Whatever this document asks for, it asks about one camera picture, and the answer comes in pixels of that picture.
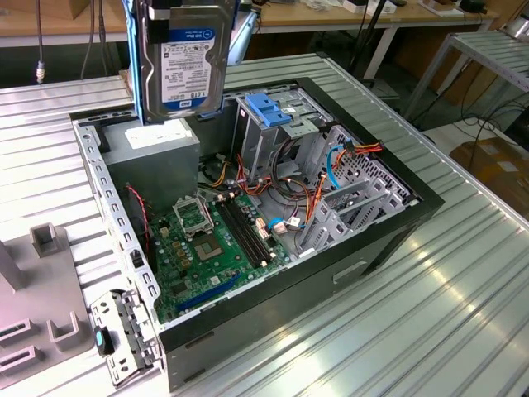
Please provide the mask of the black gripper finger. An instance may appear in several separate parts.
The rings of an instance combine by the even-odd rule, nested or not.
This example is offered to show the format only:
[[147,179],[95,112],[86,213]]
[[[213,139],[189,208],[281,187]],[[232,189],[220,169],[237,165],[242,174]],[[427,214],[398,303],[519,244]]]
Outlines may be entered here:
[[169,37],[169,8],[155,8],[148,6],[148,42],[159,44],[168,41]]

